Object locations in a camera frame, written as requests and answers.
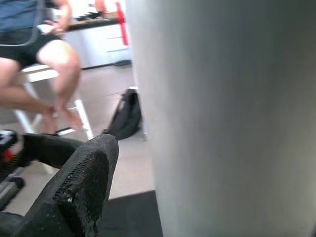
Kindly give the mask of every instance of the man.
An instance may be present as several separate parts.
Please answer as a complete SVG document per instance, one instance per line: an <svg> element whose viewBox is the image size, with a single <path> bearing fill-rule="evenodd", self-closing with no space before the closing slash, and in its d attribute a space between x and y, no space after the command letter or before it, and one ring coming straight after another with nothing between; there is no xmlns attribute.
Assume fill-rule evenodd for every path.
<svg viewBox="0 0 316 237"><path fill-rule="evenodd" d="M45 4L54 4L61 11L58 23L48 20ZM66 109L80 77L80 62L70 45L61 40L72 18L67 0L0 0L0 107L42 114L45 133L56 130L53 113L59 113L74 129L82 127L78 116ZM41 33L36 25L49 24ZM42 63L55 69L54 105L33 98L24 89L12 84L24 67Z"/></svg>

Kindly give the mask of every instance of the black bag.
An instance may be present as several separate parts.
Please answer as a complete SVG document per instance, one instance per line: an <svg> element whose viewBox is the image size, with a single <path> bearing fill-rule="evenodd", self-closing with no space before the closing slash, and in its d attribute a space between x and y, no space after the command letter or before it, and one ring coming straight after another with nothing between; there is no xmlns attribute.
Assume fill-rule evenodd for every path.
<svg viewBox="0 0 316 237"><path fill-rule="evenodd" d="M118 140L134 135L142 119L138 94L135 89L128 89L119 101L118 107L108 129L103 134L111 134Z"/></svg>

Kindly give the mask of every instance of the tiled floor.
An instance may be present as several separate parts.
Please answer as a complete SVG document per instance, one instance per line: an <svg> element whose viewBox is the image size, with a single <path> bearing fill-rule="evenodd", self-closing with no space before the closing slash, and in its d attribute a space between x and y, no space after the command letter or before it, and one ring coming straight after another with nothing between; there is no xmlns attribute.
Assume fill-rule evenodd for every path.
<svg viewBox="0 0 316 237"><path fill-rule="evenodd" d="M105 67L83 71L79 91L94 135L108 126L120 94L133 85L131 67ZM22 131L18 124L3 124L0 125L1 128ZM67 137L87 140L82 131L68 134ZM154 189L149 147L142 132L120 141L119 149L110 198ZM26 181L25 188L5 211L24 215L52 176L53 174L48 175L45 172L42 164L34 162L21 175Z"/></svg>

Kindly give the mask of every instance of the leg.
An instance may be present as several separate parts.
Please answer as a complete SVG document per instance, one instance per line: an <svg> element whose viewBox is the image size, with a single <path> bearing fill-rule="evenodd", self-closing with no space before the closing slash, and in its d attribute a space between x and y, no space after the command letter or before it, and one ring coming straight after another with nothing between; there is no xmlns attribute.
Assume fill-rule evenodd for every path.
<svg viewBox="0 0 316 237"><path fill-rule="evenodd" d="M20 65L16 61L0 58L0 107L42 114L45 132L55 133L54 108L35 99L25 89L12 85L12 79L19 70Z"/></svg>
<svg viewBox="0 0 316 237"><path fill-rule="evenodd" d="M58 72L59 76L54 84L55 109L73 129L80 129L82 127L80 118L66 108L77 89L80 78L81 66L76 52L66 42L53 40L38 51L37 60Z"/></svg>

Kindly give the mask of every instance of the white wall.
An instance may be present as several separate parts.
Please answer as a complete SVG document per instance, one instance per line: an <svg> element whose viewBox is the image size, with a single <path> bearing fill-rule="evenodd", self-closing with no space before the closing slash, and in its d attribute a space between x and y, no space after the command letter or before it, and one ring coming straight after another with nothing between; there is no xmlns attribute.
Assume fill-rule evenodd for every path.
<svg viewBox="0 0 316 237"><path fill-rule="evenodd" d="M307 237L316 2L128 0L165 237Z"/></svg>

